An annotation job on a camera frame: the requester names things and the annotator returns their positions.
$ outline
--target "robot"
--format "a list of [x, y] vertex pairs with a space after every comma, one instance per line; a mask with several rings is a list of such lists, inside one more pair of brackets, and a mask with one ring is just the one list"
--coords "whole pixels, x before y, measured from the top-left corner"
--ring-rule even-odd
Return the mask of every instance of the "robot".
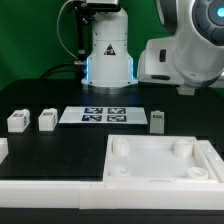
[[224, 72], [224, 0], [156, 0], [172, 35], [149, 40], [138, 67], [140, 82], [210, 86]]
[[[66, 4], [76, 12], [82, 25], [92, 24], [92, 53], [87, 58], [82, 50], [79, 54], [80, 60], [86, 60], [83, 88], [118, 94], [135, 86], [138, 81], [133, 75], [133, 58], [127, 50], [128, 16], [119, 0], [69, 0]], [[79, 23], [77, 30], [82, 39]]]
[[117, 94], [138, 82], [198, 89], [217, 83], [224, 74], [224, 0], [155, 0], [171, 37], [148, 41], [137, 79], [127, 51], [128, 16], [119, 0], [68, 2], [84, 25], [92, 24], [93, 51], [85, 59], [84, 89]]

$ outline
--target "small white block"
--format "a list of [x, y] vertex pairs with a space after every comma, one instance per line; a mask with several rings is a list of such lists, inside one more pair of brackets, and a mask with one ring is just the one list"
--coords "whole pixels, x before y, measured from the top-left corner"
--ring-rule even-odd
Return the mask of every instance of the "small white block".
[[7, 119], [8, 132], [24, 132], [30, 123], [30, 112], [29, 110], [16, 110]]
[[8, 155], [8, 141], [6, 138], [0, 138], [0, 164]]
[[164, 112], [152, 111], [150, 118], [150, 133], [164, 134], [165, 118]]
[[58, 123], [58, 112], [56, 109], [45, 109], [38, 118], [39, 131], [53, 131]]
[[190, 88], [185, 85], [179, 86], [177, 88], [177, 91], [178, 91], [179, 95], [194, 96], [194, 94], [195, 94], [194, 88]]

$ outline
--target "black table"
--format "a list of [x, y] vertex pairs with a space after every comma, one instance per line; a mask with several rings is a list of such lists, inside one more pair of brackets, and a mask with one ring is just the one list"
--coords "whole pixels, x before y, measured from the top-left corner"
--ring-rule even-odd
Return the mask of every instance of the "black table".
[[[224, 158], [224, 99], [214, 90], [180, 96], [174, 87], [140, 86], [119, 96], [81, 89], [71, 80], [20, 80], [0, 92], [0, 137], [9, 155], [0, 166], [1, 180], [101, 181], [108, 134], [150, 135], [149, 125], [58, 124], [39, 132], [43, 109], [66, 106], [144, 107], [165, 112], [166, 136], [209, 140]], [[7, 118], [29, 109], [31, 123], [22, 134], [8, 133]], [[223, 223], [224, 211], [0, 209], [0, 223]]]

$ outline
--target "green wall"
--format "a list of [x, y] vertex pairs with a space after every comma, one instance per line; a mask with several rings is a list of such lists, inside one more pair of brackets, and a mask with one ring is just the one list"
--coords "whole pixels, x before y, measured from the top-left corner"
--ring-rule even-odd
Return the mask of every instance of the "green wall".
[[[1, 0], [0, 89], [14, 80], [38, 78], [48, 68], [73, 58], [56, 36], [58, 12], [65, 0]], [[129, 53], [137, 59], [150, 38], [166, 36], [156, 15], [154, 0], [120, 0], [129, 15]], [[84, 30], [86, 50], [91, 51], [91, 30]], [[64, 13], [63, 40], [76, 54], [74, 15]]]

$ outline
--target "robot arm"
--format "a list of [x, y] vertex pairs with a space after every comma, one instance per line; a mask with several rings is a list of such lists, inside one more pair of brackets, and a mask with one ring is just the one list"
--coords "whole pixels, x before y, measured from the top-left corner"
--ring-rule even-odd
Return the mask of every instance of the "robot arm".
[[148, 42], [139, 81], [192, 88], [213, 84], [224, 71], [224, 0], [156, 0], [156, 5], [173, 36]]

